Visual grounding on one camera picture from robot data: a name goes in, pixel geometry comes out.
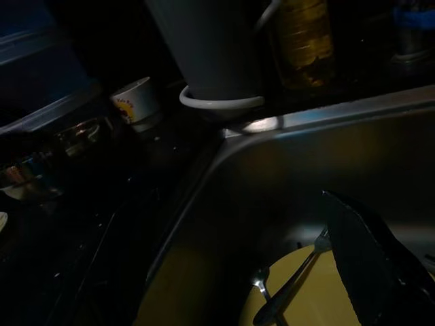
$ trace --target kitchen counter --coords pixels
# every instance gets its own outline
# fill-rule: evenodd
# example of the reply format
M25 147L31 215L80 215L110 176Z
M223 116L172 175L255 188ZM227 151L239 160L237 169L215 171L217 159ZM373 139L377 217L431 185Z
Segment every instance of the kitchen counter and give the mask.
M192 183L186 171L213 147L205 143L219 145L214 135L180 112L140 137L126 129L103 172L58 200L23 204L2 194L9 220L0 234L0 324L80 325L82 303L100 297L102 325L130 325L183 201L174 189Z

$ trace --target yellow plate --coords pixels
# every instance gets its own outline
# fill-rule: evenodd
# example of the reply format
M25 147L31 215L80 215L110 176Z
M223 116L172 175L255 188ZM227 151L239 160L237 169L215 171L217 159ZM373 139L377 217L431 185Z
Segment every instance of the yellow plate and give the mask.
M312 250L313 246L299 249L271 266L266 283L271 295L299 268ZM300 288L284 312L288 325L361 325L341 282L331 251L322 253L304 275L305 279L298 283ZM252 320L265 302L260 291L253 287L242 309L239 326L252 326Z

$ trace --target bottle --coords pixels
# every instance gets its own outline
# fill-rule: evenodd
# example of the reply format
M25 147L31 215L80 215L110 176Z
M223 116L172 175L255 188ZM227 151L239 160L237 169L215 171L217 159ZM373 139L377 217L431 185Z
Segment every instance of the bottle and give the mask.
M334 76L334 47L326 0L282 0L272 43L286 88L326 85Z

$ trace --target countertop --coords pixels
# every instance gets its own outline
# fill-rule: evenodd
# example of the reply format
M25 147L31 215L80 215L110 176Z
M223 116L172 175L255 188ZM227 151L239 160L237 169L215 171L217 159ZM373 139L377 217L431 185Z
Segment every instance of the countertop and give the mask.
M182 199L174 189L215 135L179 112L141 136L125 128L104 168L56 200L1 194L9 220L0 234L0 324L70 325L90 289L105 297L113 324L131 323Z

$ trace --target spoon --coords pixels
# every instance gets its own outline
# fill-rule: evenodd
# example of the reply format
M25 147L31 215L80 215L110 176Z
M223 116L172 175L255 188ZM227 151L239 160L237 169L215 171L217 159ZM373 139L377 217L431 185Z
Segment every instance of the spoon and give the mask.
M266 299L266 301L269 301L271 299L271 295L269 294L266 288L266 281L268 277L269 277L269 267L263 267L257 270L251 279L252 285L260 290L261 294L263 295L264 299ZM277 326L287 326L286 321L280 315L275 316L275 322Z

